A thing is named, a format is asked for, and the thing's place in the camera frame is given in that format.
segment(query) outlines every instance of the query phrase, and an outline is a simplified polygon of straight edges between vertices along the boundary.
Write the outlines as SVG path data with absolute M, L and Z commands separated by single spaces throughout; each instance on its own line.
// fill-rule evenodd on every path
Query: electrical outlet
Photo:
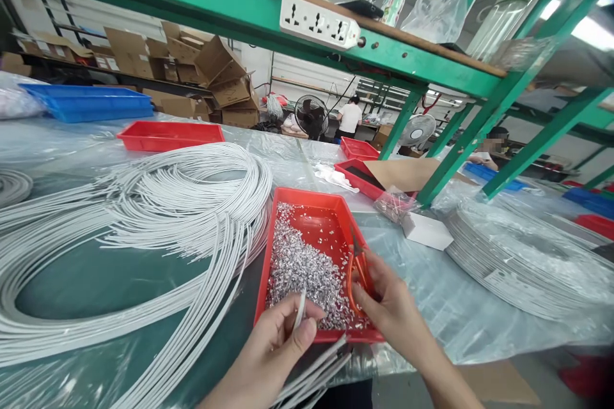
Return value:
M 339 51 L 356 46 L 360 38 L 360 26 L 354 19 L 305 0 L 281 0 L 279 28 Z

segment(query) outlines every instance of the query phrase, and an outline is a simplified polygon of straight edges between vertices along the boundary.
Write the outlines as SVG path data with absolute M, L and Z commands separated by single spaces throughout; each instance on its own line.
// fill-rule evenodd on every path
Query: standing fan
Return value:
M 326 106 L 316 96 L 306 95 L 300 98 L 294 106 L 294 116 L 300 128 L 314 141 L 328 130 Z

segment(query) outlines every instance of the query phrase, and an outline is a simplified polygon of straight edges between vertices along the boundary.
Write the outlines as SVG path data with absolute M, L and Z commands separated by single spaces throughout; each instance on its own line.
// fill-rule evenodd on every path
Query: ceiling light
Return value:
M 606 6 L 610 3 L 612 3 L 612 0 L 599 0 L 597 2 L 599 6 Z M 544 8 L 540 18 L 544 20 L 550 18 L 560 4 L 559 0 L 551 0 Z M 614 50 L 614 35 L 590 17 L 581 20 L 571 35 L 601 51 Z

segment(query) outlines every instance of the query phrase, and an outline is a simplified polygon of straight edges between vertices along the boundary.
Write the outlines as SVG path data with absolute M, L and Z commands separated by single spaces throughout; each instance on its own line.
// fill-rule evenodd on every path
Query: label sticker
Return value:
M 41 42 L 41 41 L 36 41 L 36 44 L 38 45 L 38 47 L 43 50 L 43 51 L 47 51 L 47 52 L 51 52 L 49 45 L 47 45 L 46 42 Z
M 96 58 L 96 62 L 98 63 L 98 67 L 109 68 L 109 66 L 107 66 L 107 61 L 105 61 L 104 58 Z
M 120 69 L 119 67 L 117 67 L 117 64 L 115 63 L 115 59 L 107 58 L 107 62 L 109 63 L 109 67 L 111 67 L 111 70 L 119 70 Z

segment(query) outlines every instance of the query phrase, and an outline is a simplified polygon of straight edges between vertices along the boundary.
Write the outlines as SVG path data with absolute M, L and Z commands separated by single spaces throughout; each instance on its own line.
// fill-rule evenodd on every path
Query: person's left hand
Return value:
M 300 294 L 289 294 L 261 315 L 232 367 L 198 409 L 266 409 L 273 404 L 315 339 L 316 321 L 326 315 L 305 300 L 306 318 L 292 332 L 300 303 Z

